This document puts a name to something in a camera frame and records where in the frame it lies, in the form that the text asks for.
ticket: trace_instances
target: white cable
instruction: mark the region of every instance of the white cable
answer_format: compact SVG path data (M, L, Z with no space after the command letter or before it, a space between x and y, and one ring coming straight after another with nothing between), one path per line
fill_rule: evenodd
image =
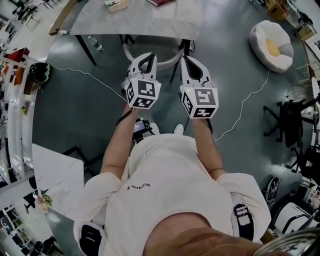
M71 31L71 29L60 29L58 32L58 38L68 34L68 31Z
M79 69L58 68L58 67L56 67L55 65L53 65L52 62L51 62L49 59L46 59L46 60L47 60L54 68L56 68L57 70L61 70L61 71L71 70L71 71L75 71L75 72L79 71L79 72L81 72L81 73L83 73L83 74L85 74L85 75L91 76L93 79L97 80L98 82L100 82L101 84L103 84L105 87L108 87L109 89L111 89L116 95L118 95L121 99L123 99L126 103L128 103L127 100L126 100L124 97L122 97L120 94L118 94L113 88L111 88L110 86L108 86L108 85L106 85L105 83L101 82L99 79L96 79L96 78L95 78L94 76L92 76L90 73L85 73L85 72L83 72L83 71L81 71L81 70L79 70ZM242 108L243 108L243 106L244 106L244 102L245 102L247 99L249 99L249 97L250 97L252 94L260 93L260 92L263 90L264 86L265 86L266 83L268 82L269 73L270 73L270 70L269 70L268 73L267 73L266 80L265 80L264 84L262 85L261 89L258 90L258 91L256 91L256 92L251 92L251 93L249 94L249 96L248 96L245 100L242 101L239 118L238 118L237 121L235 121L235 123L233 124L232 128L229 129L229 130L227 130L226 132L224 132L219 138L217 138L217 139L215 140L215 142L217 142L218 140L220 140L226 133L232 131L232 130L235 128L236 124L237 124L238 121L241 119Z
M256 91L256 92L251 92L251 93L249 94L249 96L246 97L246 99L242 101L239 118L238 118L237 121L235 121L235 123L233 124L232 128L229 129L229 130L227 130L226 132L224 132L219 138L217 138L217 139L215 140L215 142L217 142L218 140L220 140L226 133L232 131L232 130L235 128L236 124L238 123L238 121L239 121L240 118L241 118L242 108L243 108L243 106L244 106L244 102L245 102L247 99L249 99L249 97L250 97L252 94L257 94L257 93L260 93L260 92L262 91L262 89L264 88L265 84L268 82L269 72L270 72L270 70L268 71L268 74L267 74L267 76L266 76L266 80L265 80L264 84L262 85L261 89L258 90L258 91Z
M58 67L56 67L55 65L53 65L50 60L48 60L48 59L46 59L46 60L47 60L54 68L56 68L57 70L61 70L61 71L64 71L64 70L79 71L79 72L81 72L81 73L83 73L83 74L85 74L85 75L91 76L93 79L97 80L98 82L100 82L101 84L103 84L105 87L108 87L109 89L111 89L116 95L118 95L121 99L123 99L126 103L128 103L127 100L126 100L124 97L122 97L120 94L118 94L113 88L111 88L110 86L108 86L108 85L106 85L105 83L101 82L99 79L96 79L92 74L90 74L90 73L85 73L85 72L83 72L83 71L81 71L81 70L78 70L78 69L58 68Z

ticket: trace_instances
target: wall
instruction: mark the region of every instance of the wall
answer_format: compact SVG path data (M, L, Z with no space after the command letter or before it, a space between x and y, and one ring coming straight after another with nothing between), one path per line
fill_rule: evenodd
M0 15L6 17L9 20L14 20L15 16L12 15L12 12L16 9L14 3L8 0L0 0Z

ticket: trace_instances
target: yellow cushion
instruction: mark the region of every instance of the yellow cushion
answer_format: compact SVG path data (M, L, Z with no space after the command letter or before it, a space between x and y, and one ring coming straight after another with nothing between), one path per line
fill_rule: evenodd
M277 57L277 56L280 55L280 51L279 51L278 47L276 46L276 44L275 44L273 41L267 39L267 40L265 41L265 43L266 43L266 48L268 49L268 52L269 52L272 56Z

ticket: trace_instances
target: black strap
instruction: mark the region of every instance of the black strap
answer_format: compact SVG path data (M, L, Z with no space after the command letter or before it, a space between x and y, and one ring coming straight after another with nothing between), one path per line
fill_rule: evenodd
M299 219L299 218L301 218L301 217L303 217L303 216L305 216L305 217L307 217L307 218L309 219L309 217L308 217L306 214L300 214L300 215L291 217L291 218L288 220L288 222L285 224L285 226L284 226L284 228L283 228L283 230L282 230L282 234L286 233L289 225L290 225L294 220Z
M100 231L89 225L81 229L80 248L87 256L98 256L102 236Z
M236 216L236 220L238 222L239 237L253 241L254 234L255 234L255 226L254 226L254 220L252 218L251 213L249 212L248 207L244 204L237 204L233 208L233 211ZM249 223L246 225L241 225L239 219L243 218L244 216L248 216Z
M212 125L211 125L210 119L206 119L206 122L208 123L210 132L211 132L211 134L212 134L212 133L213 133L213 130L212 130Z
M133 111L134 111L134 108L131 108L131 110L129 110L127 113L125 113L123 116L120 117L120 119L116 122L115 125L118 126L118 124L127 116L129 116Z

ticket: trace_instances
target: box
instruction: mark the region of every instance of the box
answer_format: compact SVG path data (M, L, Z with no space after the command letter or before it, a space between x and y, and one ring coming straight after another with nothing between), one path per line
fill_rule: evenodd
M286 0L265 0L264 3L270 16L277 21L282 21L288 16Z
M300 40L305 42L309 38L313 37L317 32L316 30L310 26L310 25L304 25L300 30L299 30L299 36Z
M265 245L275 240L276 238L278 238L278 236L275 234L275 232L268 228L260 240Z

